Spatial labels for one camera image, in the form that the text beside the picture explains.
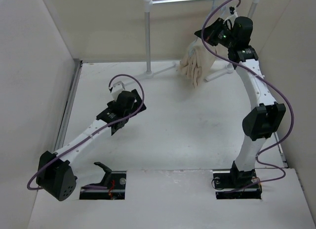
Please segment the left aluminium table rail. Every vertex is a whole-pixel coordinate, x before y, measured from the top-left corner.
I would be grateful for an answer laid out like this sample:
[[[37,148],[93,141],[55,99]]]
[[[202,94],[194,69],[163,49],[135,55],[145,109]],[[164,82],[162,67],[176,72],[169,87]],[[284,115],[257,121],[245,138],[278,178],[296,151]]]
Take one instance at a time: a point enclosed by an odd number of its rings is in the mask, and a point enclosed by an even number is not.
[[[66,133],[67,133],[69,120],[70,120],[70,116],[71,116],[71,111],[73,108],[73,103],[74,103],[75,96],[76,96],[76,91],[77,91],[77,87],[78,87],[78,83],[79,83],[79,77],[81,74],[83,62],[80,59],[74,59],[74,63],[75,63],[75,68],[74,68],[72,80],[70,83],[69,92],[67,94],[67,100],[65,103],[65,108],[63,111],[62,120],[61,120],[61,124],[59,127],[59,131],[58,131],[58,135],[56,138],[56,142],[55,142],[53,151],[56,151],[59,148],[63,147]]]

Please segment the white clothes rack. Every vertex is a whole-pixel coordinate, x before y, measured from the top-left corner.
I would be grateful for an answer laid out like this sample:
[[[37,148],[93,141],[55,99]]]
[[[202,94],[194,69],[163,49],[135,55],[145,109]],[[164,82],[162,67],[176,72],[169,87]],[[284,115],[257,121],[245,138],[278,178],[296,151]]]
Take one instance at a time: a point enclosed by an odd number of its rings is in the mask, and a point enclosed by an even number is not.
[[[219,5],[225,0],[216,0]],[[196,38],[209,14],[212,0],[120,0],[124,12],[121,60],[146,61],[147,43],[151,61],[180,59]]]

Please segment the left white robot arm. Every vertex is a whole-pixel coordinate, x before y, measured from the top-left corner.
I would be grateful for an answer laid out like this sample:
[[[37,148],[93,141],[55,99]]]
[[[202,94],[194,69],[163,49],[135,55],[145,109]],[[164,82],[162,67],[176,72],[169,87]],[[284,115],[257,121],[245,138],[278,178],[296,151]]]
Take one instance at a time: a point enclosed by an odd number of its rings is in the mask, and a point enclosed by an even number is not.
[[[36,183],[58,201],[66,200],[77,185],[75,164],[90,153],[95,141],[113,136],[129,119],[146,110],[144,93],[121,91],[96,119],[74,140],[54,153],[44,152],[38,165]]]

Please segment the light blue wire hanger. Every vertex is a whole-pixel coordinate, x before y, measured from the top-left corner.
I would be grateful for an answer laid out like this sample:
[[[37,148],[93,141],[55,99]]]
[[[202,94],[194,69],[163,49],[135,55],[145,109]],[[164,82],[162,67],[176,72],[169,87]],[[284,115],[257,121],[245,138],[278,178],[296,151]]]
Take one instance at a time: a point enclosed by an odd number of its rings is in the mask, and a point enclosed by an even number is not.
[[[212,6],[209,14],[205,17],[204,22],[207,20],[208,16],[214,12],[219,7],[219,3],[216,0],[212,0]],[[219,17],[225,17],[226,16],[226,10],[227,6],[221,7],[214,15]],[[199,46],[200,44],[200,38],[196,36],[195,40],[189,45],[188,55],[189,57],[193,55],[195,46]]]

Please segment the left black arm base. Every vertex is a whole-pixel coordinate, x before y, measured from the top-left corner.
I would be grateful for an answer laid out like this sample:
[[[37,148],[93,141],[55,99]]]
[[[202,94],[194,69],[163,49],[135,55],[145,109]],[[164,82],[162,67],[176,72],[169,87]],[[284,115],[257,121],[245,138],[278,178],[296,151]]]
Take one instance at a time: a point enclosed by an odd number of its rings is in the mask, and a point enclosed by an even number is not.
[[[91,183],[81,187],[79,200],[125,200],[126,171],[113,171],[101,162],[94,165],[104,171],[99,183]]]

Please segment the beige trousers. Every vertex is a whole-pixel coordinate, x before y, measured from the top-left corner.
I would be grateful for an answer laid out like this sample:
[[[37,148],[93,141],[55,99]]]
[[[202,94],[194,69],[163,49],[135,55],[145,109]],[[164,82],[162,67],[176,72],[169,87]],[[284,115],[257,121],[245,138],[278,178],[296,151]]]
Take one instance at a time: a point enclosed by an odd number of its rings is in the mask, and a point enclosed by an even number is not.
[[[215,60],[216,56],[205,48],[200,38],[197,38],[187,48],[177,71],[189,79],[194,88],[197,88],[202,80],[211,74]]]

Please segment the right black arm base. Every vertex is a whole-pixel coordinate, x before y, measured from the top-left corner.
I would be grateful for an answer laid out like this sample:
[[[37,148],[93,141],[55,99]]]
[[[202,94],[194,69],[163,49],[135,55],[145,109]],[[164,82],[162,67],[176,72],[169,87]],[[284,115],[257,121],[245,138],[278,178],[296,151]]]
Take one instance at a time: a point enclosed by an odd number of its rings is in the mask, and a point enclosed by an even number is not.
[[[261,199],[262,187],[255,170],[238,172],[234,169],[214,170],[211,181],[216,199]]]

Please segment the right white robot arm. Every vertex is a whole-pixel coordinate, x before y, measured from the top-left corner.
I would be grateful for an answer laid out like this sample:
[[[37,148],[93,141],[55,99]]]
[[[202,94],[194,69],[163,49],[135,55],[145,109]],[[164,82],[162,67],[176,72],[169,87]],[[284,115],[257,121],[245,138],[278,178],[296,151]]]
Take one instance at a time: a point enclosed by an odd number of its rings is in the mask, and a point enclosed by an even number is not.
[[[242,121],[242,147],[230,171],[213,174],[217,190],[260,188],[259,182],[253,181],[257,177],[255,163],[264,151],[264,143],[280,126],[286,110],[292,109],[289,103],[278,103],[269,91],[274,86],[264,79],[258,55],[249,44],[252,31],[252,20],[240,16],[234,22],[218,18],[210,26],[203,24],[202,29],[195,32],[207,50],[219,44],[227,48],[225,60],[239,75],[251,105],[251,111]]]

